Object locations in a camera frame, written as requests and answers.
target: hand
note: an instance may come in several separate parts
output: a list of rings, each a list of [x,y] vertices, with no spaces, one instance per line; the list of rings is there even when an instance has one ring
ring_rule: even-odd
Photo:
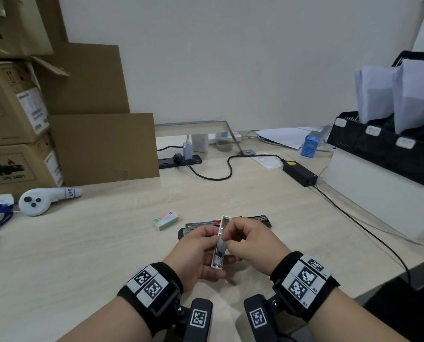
[[[235,217],[223,231],[229,253],[247,260],[256,270],[271,276],[291,251],[260,221]]]
[[[198,280],[217,282],[226,278],[226,271],[210,267],[217,234],[218,227],[198,227],[184,236],[163,260],[179,276],[184,293],[191,291]],[[225,256],[225,264],[235,262],[236,257]]]

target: black power adapter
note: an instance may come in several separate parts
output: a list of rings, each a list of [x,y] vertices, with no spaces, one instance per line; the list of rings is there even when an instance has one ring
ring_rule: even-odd
[[[318,180],[318,175],[313,174],[305,166],[299,164],[296,161],[283,162],[283,171],[286,172],[290,177],[295,179],[304,187],[314,186]]]

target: light wooden desk surface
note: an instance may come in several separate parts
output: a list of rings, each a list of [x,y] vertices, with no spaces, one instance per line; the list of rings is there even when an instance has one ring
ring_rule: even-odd
[[[182,139],[159,139],[158,147],[180,145]],[[317,174],[330,160],[328,153],[311,160],[257,140],[245,140],[243,147],[296,159]],[[175,152],[162,151],[159,158]],[[235,146],[231,153],[211,148],[195,168],[206,176],[226,176],[226,158],[236,153]],[[352,297],[403,272],[391,253],[313,189],[252,159],[231,161],[234,175],[227,181],[200,179],[187,167],[167,169],[159,178],[85,186],[83,197],[55,204],[42,216],[17,213],[0,229],[0,342],[54,341],[112,299],[135,270],[162,260],[185,223],[222,215],[267,215],[280,239],[320,259]],[[320,188],[355,217],[391,230],[324,183]],[[158,232],[153,218],[169,210],[180,222]],[[424,262],[424,246],[372,231],[409,267]],[[245,262],[229,270],[233,284],[200,282],[183,301],[190,306],[203,297],[214,303],[210,341],[251,341],[243,300],[257,293],[271,297],[271,283]]]

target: person's left hand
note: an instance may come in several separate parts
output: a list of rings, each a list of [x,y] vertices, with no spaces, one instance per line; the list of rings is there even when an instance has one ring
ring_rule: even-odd
[[[191,291],[198,280],[217,282],[226,278],[226,271],[210,267],[218,242],[217,234],[218,227],[198,227],[184,236],[163,260],[179,276],[184,293]],[[234,256],[225,256],[225,264],[235,262]]]

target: wristband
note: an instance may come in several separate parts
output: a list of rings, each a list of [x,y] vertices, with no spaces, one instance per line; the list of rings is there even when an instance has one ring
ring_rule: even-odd
[[[133,306],[153,337],[177,321],[176,309],[182,293],[179,276],[167,264],[159,262],[138,271],[117,296]]]
[[[286,311],[308,322],[335,287],[340,284],[330,271],[309,255],[288,254],[270,277]]]

